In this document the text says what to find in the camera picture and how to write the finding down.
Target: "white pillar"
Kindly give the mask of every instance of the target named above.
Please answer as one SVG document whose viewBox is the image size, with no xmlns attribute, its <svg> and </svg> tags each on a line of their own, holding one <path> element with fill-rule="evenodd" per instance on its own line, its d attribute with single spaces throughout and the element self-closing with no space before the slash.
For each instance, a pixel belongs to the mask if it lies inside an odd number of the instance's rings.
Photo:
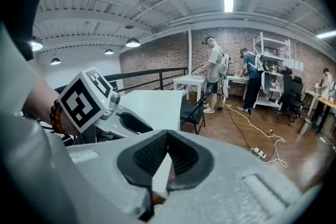
<svg viewBox="0 0 336 224">
<path fill-rule="evenodd" d="M 191 75 L 192 71 L 192 48 L 191 48 L 191 26 L 188 26 L 188 41 L 189 41 L 189 57 L 188 57 L 188 75 Z"/>
</svg>

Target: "wooden floor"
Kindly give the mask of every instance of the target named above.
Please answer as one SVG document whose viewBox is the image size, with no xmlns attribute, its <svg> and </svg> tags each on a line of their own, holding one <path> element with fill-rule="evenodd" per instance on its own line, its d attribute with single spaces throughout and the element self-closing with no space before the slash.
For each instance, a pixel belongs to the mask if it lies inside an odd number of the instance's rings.
<svg viewBox="0 0 336 224">
<path fill-rule="evenodd" d="M 189 102 L 196 102 L 194 95 L 191 95 Z M 242 100 L 238 97 L 229 97 L 226 103 L 231 104 L 232 109 L 237 110 L 237 106 L 242 104 Z M 266 165 L 283 173 L 302 192 L 305 192 L 310 187 L 323 181 L 335 153 L 330 145 L 319 140 L 319 136 L 316 135 L 314 130 L 310 130 L 308 134 L 298 139 L 298 131 L 304 118 L 297 119 L 292 126 L 289 126 L 287 118 L 282 117 L 277 120 L 276 115 L 277 110 L 274 108 L 257 106 L 250 117 L 254 126 L 268 134 L 270 134 L 269 130 L 272 129 L 275 135 L 285 139 L 285 143 L 277 143 L 277 149 L 280 158 L 287 163 L 287 168 L 283 168 L 278 161 Z M 222 111 L 215 109 L 213 114 L 205 114 L 206 126 L 202 126 L 199 135 L 237 145 L 249 151 L 241 132 L 233 121 L 243 132 L 251 148 L 258 147 L 267 154 L 267 158 L 272 154 L 274 149 L 272 140 L 251 127 L 245 118 L 227 107 Z M 333 116 L 330 115 L 325 124 L 325 130 L 330 130 L 332 123 Z M 181 131 L 194 133 L 194 127 L 190 123 L 185 123 L 181 127 Z"/>
</svg>

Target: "black metal railing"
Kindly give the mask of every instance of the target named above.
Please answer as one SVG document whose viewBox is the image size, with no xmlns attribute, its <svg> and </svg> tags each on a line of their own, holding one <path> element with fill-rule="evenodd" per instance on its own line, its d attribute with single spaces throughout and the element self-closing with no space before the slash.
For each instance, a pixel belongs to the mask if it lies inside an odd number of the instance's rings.
<svg viewBox="0 0 336 224">
<path fill-rule="evenodd" d="M 179 76 L 185 76 L 187 70 L 188 69 L 186 67 L 161 68 L 161 69 L 142 70 L 142 71 L 134 71 L 134 72 L 127 72 L 127 73 L 113 74 L 113 75 L 104 76 L 104 78 L 111 84 L 112 82 L 114 82 L 116 80 L 120 80 L 120 79 L 134 78 L 134 77 L 145 76 L 145 75 L 150 75 L 150 74 L 159 74 L 159 79 L 155 79 L 155 80 L 139 83 L 139 84 L 136 84 L 136 85 L 128 86 L 128 87 L 125 87 L 123 89 L 118 89 L 118 90 L 116 90 L 116 92 L 128 91 L 128 90 L 138 88 L 138 87 L 141 87 L 141 86 L 144 86 L 144 85 L 148 85 L 148 84 L 151 84 L 151 83 L 155 83 L 155 82 L 160 82 L 160 86 L 157 87 L 157 88 L 154 88 L 153 90 L 158 90 L 158 89 L 163 90 L 164 87 L 167 87 L 167 86 L 172 85 L 174 83 L 174 82 L 170 82 L 170 83 L 167 83 L 167 84 L 163 84 L 164 80 L 179 77 Z M 172 71 L 183 71 L 183 73 L 176 74 L 176 75 L 173 75 L 173 76 L 169 76 L 169 77 L 166 77 L 166 78 L 163 77 L 164 73 L 172 72 Z M 66 85 L 62 86 L 62 87 L 59 87 L 55 90 L 58 93 L 61 93 L 65 87 L 66 87 Z"/>
</svg>

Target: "paper on wall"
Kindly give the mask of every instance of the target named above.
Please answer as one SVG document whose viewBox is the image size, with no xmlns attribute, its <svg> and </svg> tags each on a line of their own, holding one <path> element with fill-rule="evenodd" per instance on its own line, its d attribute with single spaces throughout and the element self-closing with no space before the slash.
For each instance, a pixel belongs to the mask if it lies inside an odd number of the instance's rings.
<svg viewBox="0 0 336 224">
<path fill-rule="evenodd" d="M 300 62 L 300 71 L 303 71 L 303 62 Z"/>
<path fill-rule="evenodd" d="M 289 68 L 294 68 L 294 59 L 289 59 L 288 67 Z"/>
<path fill-rule="evenodd" d="M 299 70 L 299 69 L 300 69 L 300 61 L 295 60 L 294 68 L 295 68 L 296 70 Z"/>
</svg>

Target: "brick wall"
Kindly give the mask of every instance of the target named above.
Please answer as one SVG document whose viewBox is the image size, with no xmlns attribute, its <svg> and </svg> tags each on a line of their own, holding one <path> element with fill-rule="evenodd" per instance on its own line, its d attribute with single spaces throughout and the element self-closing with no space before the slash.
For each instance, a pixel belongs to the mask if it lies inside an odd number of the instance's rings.
<svg viewBox="0 0 336 224">
<path fill-rule="evenodd" d="M 150 70 L 158 68 L 175 68 L 188 66 L 188 33 L 179 33 L 156 39 L 128 50 L 120 55 L 120 70 L 122 73 Z M 170 77 L 183 71 L 171 71 L 163 74 Z M 159 79 L 158 74 L 128 78 L 123 80 L 124 87 Z M 172 82 L 173 78 L 164 80 L 163 84 Z M 152 90 L 159 87 L 159 82 L 150 83 L 137 90 Z"/>
<path fill-rule="evenodd" d="M 265 37 L 278 40 L 285 40 L 287 37 L 263 31 Z M 206 62 L 210 49 L 202 45 L 202 41 L 208 35 L 214 36 L 224 53 L 228 53 L 233 61 L 231 68 L 235 74 L 239 74 L 243 68 L 243 61 L 240 59 L 240 50 L 247 48 L 253 50 L 253 38 L 260 35 L 260 31 L 250 28 L 209 28 L 192 31 L 193 47 L 193 68 L 200 63 Z M 138 71 L 154 68 L 186 67 L 188 65 L 188 36 L 187 33 L 163 37 L 139 48 L 131 49 L 120 55 L 121 72 Z M 291 57 L 304 63 L 304 69 L 298 71 L 293 69 L 293 76 L 299 76 L 303 80 L 304 88 L 313 89 L 315 83 L 323 78 L 322 72 L 325 67 L 329 68 L 336 80 L 336 64 L 327 56 L 315 49 L 291 39 Z M 132 78 L 124 80 L 124 87 L 149 81 L 158 76 L 146 76 L 146 78 Z M 153 84 L 144 86 L 145 89 L 153 89 Z M 243 95 L 244 88 L 240 84 L 234 84 L 230 88 L 230 94 Z"/>
</svg>

